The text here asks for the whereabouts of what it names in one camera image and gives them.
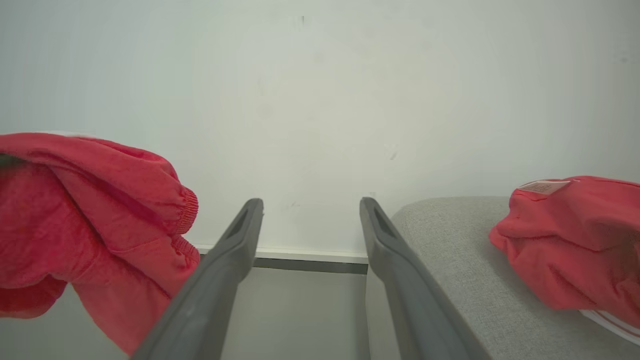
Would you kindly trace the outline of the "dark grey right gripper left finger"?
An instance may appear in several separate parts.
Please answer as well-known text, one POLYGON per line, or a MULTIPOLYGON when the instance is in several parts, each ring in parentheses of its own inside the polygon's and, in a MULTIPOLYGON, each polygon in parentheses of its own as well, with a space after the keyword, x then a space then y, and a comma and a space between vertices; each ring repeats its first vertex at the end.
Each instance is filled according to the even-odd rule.
POLYGON ((219 360, 240 283, 253 269, 264 216, 249 199, 188 278, 134 360, 219 360))

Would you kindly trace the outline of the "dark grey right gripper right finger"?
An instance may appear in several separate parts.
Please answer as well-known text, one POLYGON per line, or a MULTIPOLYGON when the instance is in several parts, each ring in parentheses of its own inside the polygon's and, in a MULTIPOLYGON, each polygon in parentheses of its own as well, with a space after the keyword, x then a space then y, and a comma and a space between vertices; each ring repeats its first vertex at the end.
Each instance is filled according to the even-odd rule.
POLYGON ((490 355, 381 205, 359 203, 368 257, 366 325, 373 360, 488 360, 490 355))

